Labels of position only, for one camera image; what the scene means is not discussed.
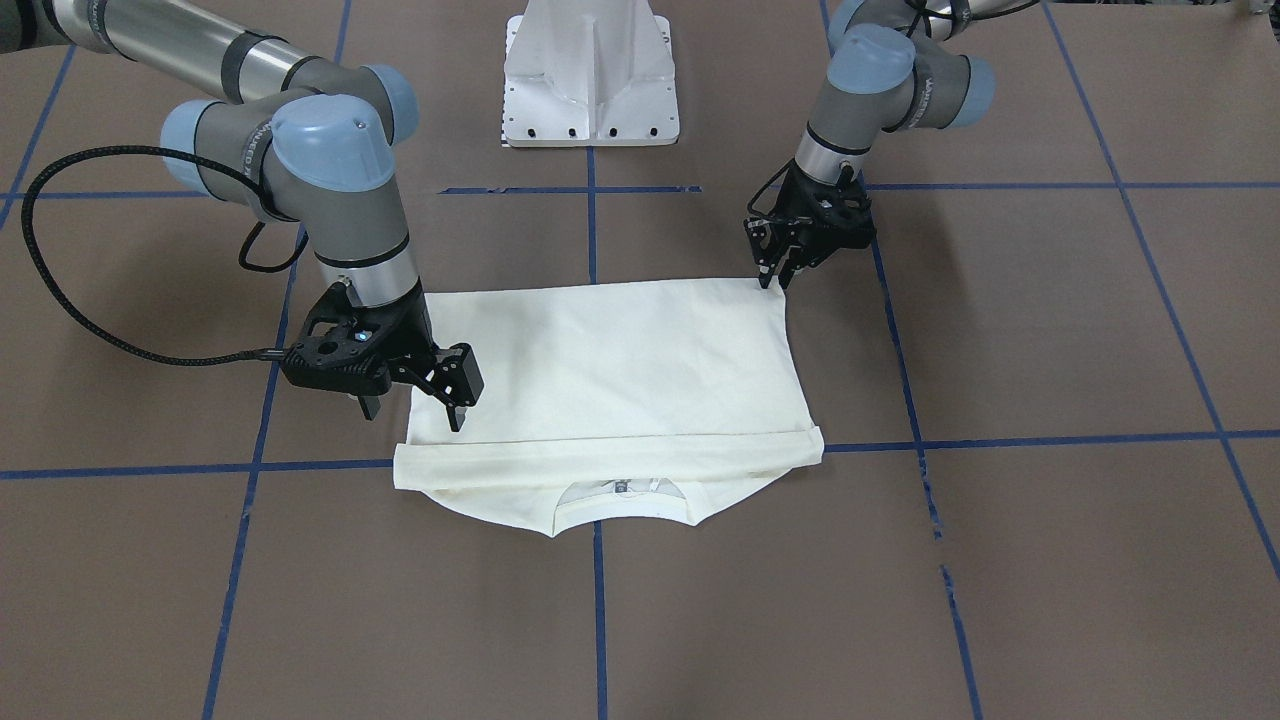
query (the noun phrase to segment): light blue joint cap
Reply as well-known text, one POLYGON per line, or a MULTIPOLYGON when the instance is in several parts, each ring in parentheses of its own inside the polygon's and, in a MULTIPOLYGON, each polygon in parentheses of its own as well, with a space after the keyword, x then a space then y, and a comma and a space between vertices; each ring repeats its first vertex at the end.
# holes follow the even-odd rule
POLYGON ((417 131, 420 119, 417 94, 413 92, 413 86, 396 68, 390 65, 364 67, 378 76, 378 79, 383 83, 383 90, 387 91, 387 97, 392 101, 392 127, 396 133, 396 137, 392 138, 392 145, 399 145, 417 131))
POLYGON ((836 49, 840 47, 840 42, 845 38, 845 31, 849 28, 849 20, 854 19, 854 13, 861 9, 863 3, 867 0, 845 0, 836 8, 828 18, 827 24, 827 50, 832 55, 836 54, 836 49))
MULTIPOLYGON (((165 118, 164 127, 160 128, 160 147, 195 154, 196 126, 200 124, 200 117, 205 114, 205 110, 215 102, 216 100, 188 100, 174 108, 169 113, 169 117, 165 118)), ((183 187, 202 192, 210 197, 214 196, 205 187, 205 181, 200 178, 200 168, 195 163, 175 160, 173 158, 163 158, 163 160, 165 168, 169 169, 169 174, 180 182, 183 187)))
POLYGON ((311 95, 271 117, 271 150, 298 179, 338 192, 365 192, 396 174, 378 110, 352 95, 311 95))
POLYGON ((877 24, 856 24, 827 65, 827 79, 837 90, 876 95, 911 76, 915 44, 902 33, 877 24))
POLYGON ((996 73, 991 72, 991 65, 979 58, 968 58, 968 60, 969 91, 965 92, 956 119, 951 120, 947 127, 963 128, 977 123, 987 114, 992 99, 996 97, 996 73))

